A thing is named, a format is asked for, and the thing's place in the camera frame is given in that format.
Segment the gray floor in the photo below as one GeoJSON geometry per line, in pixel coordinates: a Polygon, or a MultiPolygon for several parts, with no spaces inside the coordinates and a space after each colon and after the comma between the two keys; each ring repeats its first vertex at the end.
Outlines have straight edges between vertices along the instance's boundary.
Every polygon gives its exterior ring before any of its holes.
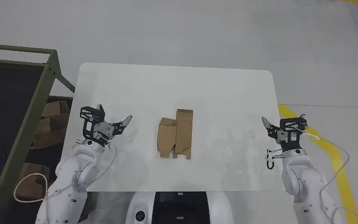
{"type": "MultiPolygon", "coordinates": [[[[0,44],[54,48],[76,83],[84,62],[266,69],[279,104],[358,157],[358,4],[330,0],[5,0],[0,44]]],[[[44,61],[0,52],[0,59],[44,61]]],[[[53,95],[70,96],[58,83],[53,95]]],[[[324,173],[329,157],[302,145],[324,173]]],[[[358,205],[357,165],[347,167],[358,205]]],[[[340,204],[336,183],[329,187],[340,204]]],[[[229,193],[237,223],[297,223],[285,192],[229,193]]],[[[123,220],[130,195],[99,195],[86,223],[123,220]]]]}

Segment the black panel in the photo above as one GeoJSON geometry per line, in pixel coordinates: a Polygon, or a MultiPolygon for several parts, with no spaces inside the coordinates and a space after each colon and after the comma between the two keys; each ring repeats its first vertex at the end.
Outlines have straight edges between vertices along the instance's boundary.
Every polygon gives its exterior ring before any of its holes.
{"type": "Polygon", "coordinates": [[[42,66],[0,63],[0,173],[41,77],[42,66]]]}
{"type": "Polygon", "coordinates": [[[152,224],[210,224],[206,192],[156,192],[152,224]]]}

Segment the green metal frame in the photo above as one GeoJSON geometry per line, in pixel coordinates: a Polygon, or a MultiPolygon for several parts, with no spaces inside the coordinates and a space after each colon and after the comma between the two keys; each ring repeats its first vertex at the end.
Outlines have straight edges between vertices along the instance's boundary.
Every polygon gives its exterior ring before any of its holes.
{"type": "Polygon", "coordinates": [[[62,76],[56,50],[8,45],[0,45],[0,50],[49,54],[49,58],[46,63],[0,60],[0,66],[41,66],[44,68],[29,107],[27,108],[25,117],[17,133],[17,137],[11,148],[10,155],[0,176],[0,220],[2,220],[4,218],[3,216],[7,213],[7,205],[13,195],[16,180],[21,172],[22,165],[25,162],[37,125],[41,119],[42,112],[45,108],[45,104],[50,95],[55,79],[58,79],[72,92],[74,92],[75,88],[62,76]]]}

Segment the brown box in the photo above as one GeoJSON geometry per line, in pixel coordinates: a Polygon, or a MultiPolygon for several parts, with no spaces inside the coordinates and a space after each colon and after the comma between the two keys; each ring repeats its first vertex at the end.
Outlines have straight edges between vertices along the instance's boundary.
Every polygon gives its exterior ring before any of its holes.
{"type": "Polygon", "coordinates": [[[62,128],[53,132],[51,131],[36,135],[32,141],[34,146],[31,149],[47,148],[54,146],[55,144],[63,143],[65,141],[66,129],[67,128],[62,128]]]}
{"type": "Polygon", "coordinates": [[[186,155],[191,159],[192,110],[178,109],[176,120],[162,118],[158,128],[158,151],[161,157],[169,158],[174,148],[173,158],[186,155]]]}
{"type": "Polygon", "coordinates": [[[173,158],[177,158],[179,154],[183,154],[186,155],[187,160],[191,159],[192,119],[192,110],[177,110],[177,134],[173,158]]]}
{"type": "Polygon", "coordinates": [[[43,112],[45,118],[37,126],[31,149],[47,148],[63,143],[69,119],[69,108],[66,101],[46,104],[43,112]]]}
{"type": "Polygon", "coordinates": [[[66,101],[49,102],[45,105],[42,116],[48,117],[56,114],[69,113],[69,107],[66,101]]]}
{"type": "MultiPolygon", "coordinates": [[[[23,164],[18,180],[16,181],[16,184],[18,184],[28,174],[33,174],[35,172],[44,174],[45,177],[48,179],[50,169],[44,165],[25,162],[23,164]]],[[[45,180],[43,179],[43,177],[39,175],[29,176],[17,188],[16,196],[31,199],[42,198],[45,193],[44,185],[45,180]]]]}
{"type": "Polygon", "coordinates": [[[162,118],[158,128],[158,151],[161,157],[169,158],[170,152],[175,145],[176,121],[173,119],[162,118]]]}

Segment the flattened cardboard box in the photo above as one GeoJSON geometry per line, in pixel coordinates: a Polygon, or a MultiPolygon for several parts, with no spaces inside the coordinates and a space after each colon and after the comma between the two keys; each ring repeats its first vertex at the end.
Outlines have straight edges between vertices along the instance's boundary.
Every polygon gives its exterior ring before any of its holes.
{"type": "Polygon", "coordinates": [[[173,158],[179,154],[186,155],[186,159],[191,159],[191,135],[192,135],[192,110],[177,110],[177,134],[173,158]]]}
{"type": "Polygon", "coordinates": [[[178,109],[176,120],[162,118],[158,128],[158,151],[161,157],[169,158],[173,148],[173,158],[186,155],[191,159],[192,110],[178,109]]]}
{"type": "Polygon", "coordinates": [[[158,128],[158,151],[163,158],[169,158],[170,152],[175,145],[177,127],[176,121],[169,118],[162,118],[158,128]]]}

